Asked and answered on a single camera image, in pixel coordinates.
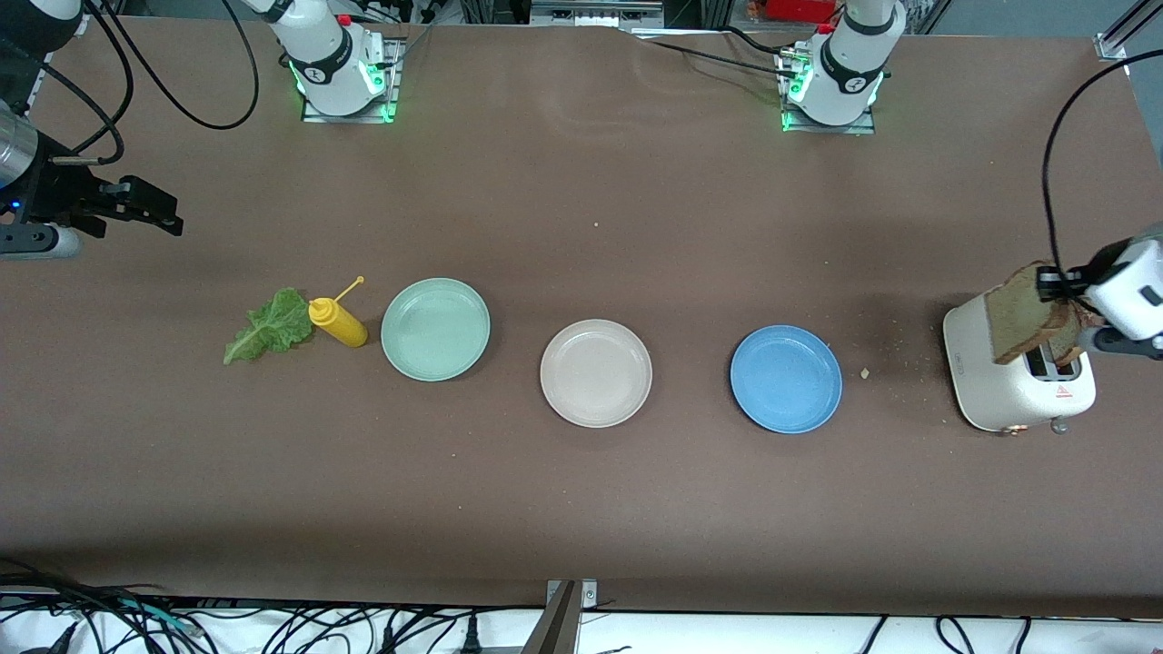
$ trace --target plate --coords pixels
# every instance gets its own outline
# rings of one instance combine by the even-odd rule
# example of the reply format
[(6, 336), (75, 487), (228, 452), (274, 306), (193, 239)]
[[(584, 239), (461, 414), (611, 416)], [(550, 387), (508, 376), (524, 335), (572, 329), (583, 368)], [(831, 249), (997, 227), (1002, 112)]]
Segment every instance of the plate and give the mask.
[(823, 425), (840, 406), (840, 363), (815, 334), (790, 325), (752, 332), (735, 349), (730, 388), (743, 413), (780, 434)]
[(464, 282), (435, 277), (395, 296), (384, 314), (380, 343), (397, 370), (421, 382), (464, 372), (488, 344), (488, 307)]
[(541, 390), (562, 418), (599, 429), (634, 415), (650, 394), (650, 353), (609, 320), (583, 320), (558, 332), (541, 357)]

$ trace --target yellow squeeze bottle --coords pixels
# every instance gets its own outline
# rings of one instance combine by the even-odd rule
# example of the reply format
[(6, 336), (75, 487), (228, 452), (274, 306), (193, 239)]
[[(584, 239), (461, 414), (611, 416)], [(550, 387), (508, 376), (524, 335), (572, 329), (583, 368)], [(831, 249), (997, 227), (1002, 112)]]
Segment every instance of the yellow squeeze bottle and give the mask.
[(356, 317), (351, 315), (348, 310), (340, 306), (343, 296), (359, 284), (363, 284), (363, 276), (356, 277), (356, 280), (334, 300), (317, 298), (311, 300), (311, 306), (307, 307), (307, 315), (311, 317), (311, 321), (316, 327), (335, 336), (349, 348), (357, 348), (368, 342), (368, 328), (364, 327), (363, 322), (356, 320)]

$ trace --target blue plate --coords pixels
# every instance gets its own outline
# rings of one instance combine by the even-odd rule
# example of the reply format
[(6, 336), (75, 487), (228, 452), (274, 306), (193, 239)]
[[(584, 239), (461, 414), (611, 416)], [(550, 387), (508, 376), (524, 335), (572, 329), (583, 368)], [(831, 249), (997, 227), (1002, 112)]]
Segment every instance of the blue plate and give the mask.
[(823, 425), (840, 406), (840, 363), (815, 334), (790, 325), (751, 332), (730, 361), (730, 389), (743, 413), (780, 434)]

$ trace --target plate rim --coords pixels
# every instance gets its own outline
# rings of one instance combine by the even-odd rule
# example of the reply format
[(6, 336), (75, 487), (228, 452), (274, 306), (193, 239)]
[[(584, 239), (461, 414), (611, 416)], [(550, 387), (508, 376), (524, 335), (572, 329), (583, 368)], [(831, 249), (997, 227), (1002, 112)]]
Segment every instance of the plate rim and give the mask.
[[(791, 330), (792, 333), (794, 333), (794, 334), (797, 334), (799, 336), (805, 336), (806, 335), (808, 337), (808, 340), (814, 340), (816, 343), (819, 343), (823, 348), (823, 351), (828, 353), (828, 357), (832, 361), (832, 363), (835, 364), (835, 367), (834, 367), (835, 379), (836, 379), (835, 400), (830, 400), (830, 398), (829, 398), (829, 403), (828, 404), (830, 404), (830, 406), (828, 406), (827, 411), (823, 412), (823, 415), (819, 420), (819, 422), (816, 425), (812, 426), (812, 427), (808, 427), (806, 429), (780, 429), (780, 428), (776, 428), (770, 422), (762, 421), (758, 418), (756, 418), (750, 411), (748, 411), (748, 408), (745, 406), (743, 406), (743, 403), (740, 401), (740, 399), (739, 399), (739, 392), (735, 390), (735, 374), (736, 374), (736, 364), (739, 362), (740, 351), (743, 350), (743, 347), (749, 341), (751, 341), (752, 339), (758, 339), (759, 335), (761, 335), (761, 333), (766, 332), (769, 329), (771, 329), (771, 330), (776, 330), (776, 329), (778, 329), (778, 330)], [(841, 401), (841, 399), (843, 399), (843, 391), (844, 391), (844, 372), (843, 372), (843, 369), (841, 369), (841, 367), (840, 367), (840, 360), (836, 358), (836, 353), (832, 351), (832, 348), (828, 347), (828, 343), (823, 342), (823, 339), (821, 339), (820, 336), (813, 334), (812, 332), (809, 332), (809, 330), (807, 330), (807, 329), (805, 329), (802, 327), (799, 327), (799, 326), (795, 326), (795, 325), (782, 325), (782, 324), (780, 325), (765, 325), (763, 327), (759, 327), (759, 328), (752, 330), (745, 337), (743, 337), (742, 341), (740, 341), (740, 343), (735, 347), (735, 351), (732, 354), (732, 358), (730, 358), (730, 379), (729, 379), (729, 382), (730, 382), (732, 397), (735, 398), (735, 405), (739, 406), (740, 411), (742, 411), (752, 422), (755, 422), (756, 425), (758, 425), (759, 427), (763, 427), (764, 429), (766, 429), (769, 432), (773, 432), (773, 433), (777, 433), (777, 434), (790, 435), (790, 436), (801, 435), (801, 434), (806, 434), (808, 432), (812, 432), (814, 429), (819, 429), (820, 427), (822, 427), (823, 425), (826, 425), (829, 420), (832, 420), (832, 417), (835, 415), (836, 411), (840, 408), (840, 401)]]
[[(635, 406), (634, 406), (633, 410), (630, 410), (629, 412), (627, 412), (626, 415), (619, 418), (614, 422), (602, 422), (602, 424), (583, 424), (583, 422), (578, 422), (577, 420), (570, 418), (569, 415), (565, 415), (562, 412), (562, 410), (558, 408), (554, 404), (554, 401), (549, 397), (549, 393), (547, 392), (545, 364), (549, 362), (550, 350), (556, 349), (556, 350), (559, 351), (561, 350), (561, 343), (558, 343), (558, 339), (562, 339), (562, 335), (565, 334), (566, 332), (569, 332), (570, 329), (577, 328), (578, 326), (582, 326), (582, 325), (585, 325), (585, 324), (601, 325), (602, 327), (607, 327), (607, 328), (612, 326), (615, 332), (621, 332), (621, 333), (623, 333), (626, 335), (629, 335), (633, 339), (634, 343), (638, 348), (641, 348), (642, 354), (645, 355), (644, 356), (645, 364), (647, 364), (647, 369), (645, 369), (645, 384), (644, 384), (644, 386), (642, 389), (642, 397), (635, 404)], [(627, 327), (626, 325), (622, 325), (621, 322), (615, 322), (613, 320), (608, 320), (608, 319), (605, 319), (605, 318), (586, 318), (586, 319), (578, 320), (578, 321), (575, 321), (575, 322), (571, 322), (571, 324), (566, 325), (565, 327), (563, 327), (562, 329), (559, 329), (556, 334), (554, 334), (552, 339), (549, 340), (549, 343), (545, 344), (545, 349), (541, 354), (541, 365), (538, 368), (538, 381), (541, 382), (541, 394), (542, 394), (542, 397), (545, 398), (545, 403), (549, 404), (549, 407), (552, 408), (554, 412), (557, 413), (557, 415), (561, 417), (563, 420), (565, 420), (566, 422), (569, 422), (571, 425), (577, 425), (578, 427), (584, 427), (584, 428), (587, 428), (587, 429), (605, 429), (605, 428), (608, 428), (608, 427), (616, 427), (618, 425), (621, 425), (622, 422), (626, 422), (630, 418), (634, 418), (634, 415), (637, 414), (637, 412), (641, 411), (643, 406), (645, 406), (647, 399), (650, 398), (650, 390), (654, 388), (654, 361), (650, 358), (650, 349), (647, 348), (645, 342), (642, 341), (642, 339), (637, 334), (635, 334), (634, 330), (630, 329), (629, 327)]]
[[(400, 364), (398, 364), (397, 362), (392, 361), (392, 355), (388, 354), (388, 351), (387, 351), (387, 343), (388, 343), (388, 337), (387, 337), (387, 334), (388, 334), (388, 330), (387, 330), (388, 321), (387, 321), (387, 317), (391, 315), (392, 308), (397, 306), (397, 303), (400, 300), (400, 298), (402, 298), (408, 291), (413, 290), (416, 286), (421, 286), (421, 285), (426, 285), (426, 284), (436, 284), (436, 283), (451, 283), (451, 285), (455, 286), (455, 287), (457, 287), (458, 291), (468, 291), (468, 293), (465, 293), (466, 297), (469, 297), (469, 299), (472, 300), (472, 303), (475, 305), (477, 305), (484, 312), (485, 337), (484, 337), (484, 340), (480, 343), (480, 348), (471, 357), (471, 360), (469, 361), (468, 365), (464, 365), (463, 368), (461, 368), (456, 372), (454, 372), (454, 374), (451, 374), (451, 375), (449, 375), (447, 377), (436, 377), (436, 378), (416, 377), (415, 375), (408, 372), (407, 370), (404, 370), (400, 367)], [(449, 379), (454, 379), (456, 377), (459, 377), (461, 375), (464, 375), (470, 368), (472, 368), (473, 365), (477, 364), (478, 361), (480, 361), (481, 355), (484, 355), (485, 350), (488, 349), (488, 340), (492, 337), (492, 333), (493, 333), (493, 318), (492, 318), (492, 314), (488, 312), (488, 304), (485, 303), (485, 299), (483, 297), (480, 297), (480, 293), (478, 293), (476, 289), (473, 289), (472, 286), (470, 286), (468, 283), (462, 282), (459, 279), (455, 279), (452, 277), (428, 277), (428, 278), (424, 278), (424, 279), (419, 279), (416, 282), (413, 282), (412, 284), (408, 284), (407, 286), (405, 286), (404, 289), (401, 289), (400, 292), (397, 293), (394, 298), (392, 298), (391, 303), (387, 304), (387, 308), (384, 310), (384, 319), (380, 321), (380, 326), (379, 326), (379, 344), (380, 344), (380, 349), (384, 350), (384, 357), (387, 358), (387, 362), (391, 363), (392, 368), (395, 368), (395, 370), (399, 374), (404, 375), (405, 377), (407, 377), (409, 379), (415, 379), (418, 382), (447, 382)]]

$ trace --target white floor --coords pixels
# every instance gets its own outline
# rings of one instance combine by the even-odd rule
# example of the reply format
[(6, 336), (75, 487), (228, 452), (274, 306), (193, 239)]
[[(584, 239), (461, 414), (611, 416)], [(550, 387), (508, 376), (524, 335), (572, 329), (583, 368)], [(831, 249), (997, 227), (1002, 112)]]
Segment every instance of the white floor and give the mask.
[[(219, 609), (221, 616), (249, 613), (247, 609)], [(320, 617), (334, 620), (347, 614), (338, 610)], [(0, 620), (7, 613), (0, 612)], [(350, 639), (352, 653), (363, 654), (369, 646), (378, 647), (387, 613), (352, 624), (341, 631)], [(480, 641), (484, 647), (521, 646), (528, 638), (540, 612), (509, 610), (481, 614)], [(286, 621), (280, 612), (264, 612), (245, 619), (215, 620), (198, 616), (221, 654), (261, 654), (271, 634)], [(78, 620), (69, 614), (52, 617), (45, 611), (30, 611), (0, 624), (0, 654), (19, 654), (34, 647), (48, 647), (62, 631)], [(397, 618), (399, 626), (405, 618)], [(682, 613), (586, 613), (583, 616), (578, 654), (608, 653), (629, 646), (632, 654), (855, 654), (864, 646), (877, 619), (872, 617), (832, 616), (729, 616)], [(1000, 618), (964, 618), (975, 652), (1003, 654), (1014, 652), (1021, 621)], [(112, 616), (98, 616), (98, 628), (106, 648), (116, 644), (127, 628)], [(468, 620), (461, 620), (431, 652), (455, 654), (464, 644)], [(308, 642), (320, 628), (312, 626), (295, 634), (284, 652), (292, 653)], [(399, 654), (426, 654), (443, 626), (431, 628), (399, 648)], [(955, 645), (962, 647), (956, 633), (947, 628)], [(1163, 647), (1163, 625), (1113, 620), (1035, 620), (1023, 648), (1025, 654), (1151, 654)], [(144, 654), (136, 640), (117, 654)], [(890, 618), (872, 648), (873, 653), (950, 654), (937, 640), (933, 618)], [(93, 635), (81, 623), (73, 635), (69, 654), (98, 654)], [(342, 639), (330, 639), (300, 654), (348, 654)]]

